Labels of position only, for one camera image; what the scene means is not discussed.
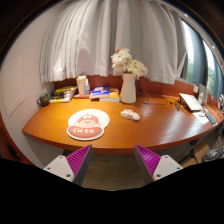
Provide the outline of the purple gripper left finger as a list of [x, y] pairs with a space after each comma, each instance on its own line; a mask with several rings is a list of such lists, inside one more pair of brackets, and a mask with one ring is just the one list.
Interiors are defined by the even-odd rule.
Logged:
[[92, 155], [92, 146], [88, 145], [68, 156], [59, 155], [44, 170], [81, 186]]

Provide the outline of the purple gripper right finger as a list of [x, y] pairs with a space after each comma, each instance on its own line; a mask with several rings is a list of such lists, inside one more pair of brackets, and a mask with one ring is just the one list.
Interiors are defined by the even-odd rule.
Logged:
[[152, 183], [182, 169], [182, 166], [169, 155], [160, 156], [140, 145], [135, 146], [134, 155], [145, 184]]

